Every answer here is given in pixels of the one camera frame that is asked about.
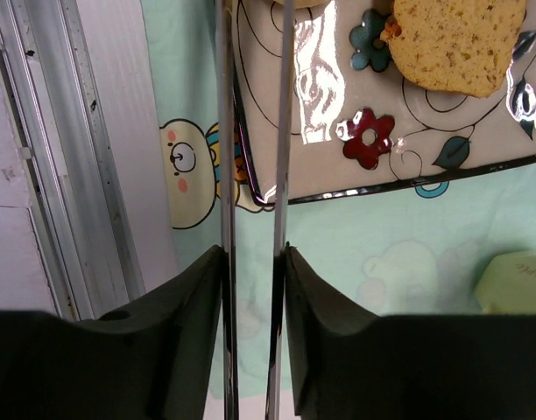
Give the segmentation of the herb bread slice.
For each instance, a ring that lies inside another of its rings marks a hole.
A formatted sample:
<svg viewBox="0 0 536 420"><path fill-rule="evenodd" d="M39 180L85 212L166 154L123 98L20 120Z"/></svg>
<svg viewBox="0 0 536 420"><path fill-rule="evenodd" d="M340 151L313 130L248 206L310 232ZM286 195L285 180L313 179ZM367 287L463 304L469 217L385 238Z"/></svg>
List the herb bread slice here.
<svg viewBox="0 0 536 420"><path fill-rule="evenodd" d="M485 98L503 84L525 11L514 0L397 0L380 39L411 83Z"/></svg>

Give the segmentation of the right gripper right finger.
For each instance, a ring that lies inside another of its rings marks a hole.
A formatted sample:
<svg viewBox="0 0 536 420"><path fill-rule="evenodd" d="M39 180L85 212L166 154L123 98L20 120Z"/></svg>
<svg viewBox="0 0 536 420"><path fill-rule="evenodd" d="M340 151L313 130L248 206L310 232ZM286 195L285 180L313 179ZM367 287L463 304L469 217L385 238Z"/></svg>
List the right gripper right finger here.
<svg viewBox="0 0 536 420"><path fill-rule="evenodd" d="M536 315L379 317L289 247L286 322L304 419L536 419Z"/></svg>

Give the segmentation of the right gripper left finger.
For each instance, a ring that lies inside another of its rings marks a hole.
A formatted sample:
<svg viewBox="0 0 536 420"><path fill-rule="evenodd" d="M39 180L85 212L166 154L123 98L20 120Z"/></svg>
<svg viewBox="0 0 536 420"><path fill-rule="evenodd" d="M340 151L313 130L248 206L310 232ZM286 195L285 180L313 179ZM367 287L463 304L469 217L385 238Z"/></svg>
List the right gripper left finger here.
<svg viewBox="0 0 536 420"><path fill-rule="evenodd" d="M200 419L221 248L98 319L0 311L0 419Z"/></svg>

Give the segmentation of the mint green placemat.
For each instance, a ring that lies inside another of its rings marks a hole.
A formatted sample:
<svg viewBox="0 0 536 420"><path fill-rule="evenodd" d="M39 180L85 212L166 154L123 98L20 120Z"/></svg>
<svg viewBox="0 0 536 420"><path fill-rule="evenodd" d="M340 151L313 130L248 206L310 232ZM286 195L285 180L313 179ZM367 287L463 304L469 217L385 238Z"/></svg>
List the mint green placemat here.
<svg viewBox="0 0 536 420"><path fill-rule="evenodd" d="M200 1L142 4L158 119L217 123L214 54ZM408 313L379 301L370 284L399 287L421 276L432 312L472 311L470 284L493 256L536 250L536 164L354 199L293 206L287 235L339 291L377 313ZM261 405L266 391L272 293L271 212L236 212L239 395Z"/></svg>

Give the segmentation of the metal tongs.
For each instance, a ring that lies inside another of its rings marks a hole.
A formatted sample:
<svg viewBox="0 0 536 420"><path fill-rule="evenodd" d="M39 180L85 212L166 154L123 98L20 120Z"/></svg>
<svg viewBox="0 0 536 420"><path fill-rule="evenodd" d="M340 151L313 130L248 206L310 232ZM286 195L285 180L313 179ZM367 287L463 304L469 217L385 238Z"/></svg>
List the metal tongs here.
<svg viewBox="0 0 536 420"><path fill-rule="evenodd" d="M290 162L294 2L284 2L284 29L280 72L277 183L272 264L272 315L267 377L266 419L278 419L280 410L281 335L286 279L286 210ZM215 2L215 57L219 116L219 179L221 186L221 235L225 253L222 273L224 417L239 418L238 356L236 336L236 221L234 181L233 43L231 7Z"/></svg>

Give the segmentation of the square floral plate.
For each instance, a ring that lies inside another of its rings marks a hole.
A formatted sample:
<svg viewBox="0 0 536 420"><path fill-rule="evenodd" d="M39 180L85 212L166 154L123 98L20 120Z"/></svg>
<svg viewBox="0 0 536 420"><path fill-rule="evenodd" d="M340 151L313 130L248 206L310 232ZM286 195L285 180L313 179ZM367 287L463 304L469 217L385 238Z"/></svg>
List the square floral plate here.
<svg viewBox="0 0 536 420"><path fill-rule="evenodd" d="M289 200L384 193L536 163L536 1L490 97L427 91L379 41L387 1L295 15Z"/></svg>

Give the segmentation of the round pale bread roll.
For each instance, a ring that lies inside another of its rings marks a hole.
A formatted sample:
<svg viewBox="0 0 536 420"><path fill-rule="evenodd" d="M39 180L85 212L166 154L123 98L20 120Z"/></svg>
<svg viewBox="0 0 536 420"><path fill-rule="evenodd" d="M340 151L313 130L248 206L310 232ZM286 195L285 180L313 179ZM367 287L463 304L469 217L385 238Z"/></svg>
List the round pale bread roll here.
<svg viewBox="0 0 536 420"><path fill-rule="evenodd" d="M326 0L295 0L294 4L297 9L311 8L326 3Z"/></svg>

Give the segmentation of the pale green mug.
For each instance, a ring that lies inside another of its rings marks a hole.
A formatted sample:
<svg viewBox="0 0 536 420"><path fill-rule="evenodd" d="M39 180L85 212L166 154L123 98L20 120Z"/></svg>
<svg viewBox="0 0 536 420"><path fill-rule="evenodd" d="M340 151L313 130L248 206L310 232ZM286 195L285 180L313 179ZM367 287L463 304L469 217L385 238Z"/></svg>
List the pale green mug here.
<svg viewBox="0 0 536 420"><path fill-rule="evenodd" d="M536 252L494 257L474 294L486 313L536 314Z"/></svg>

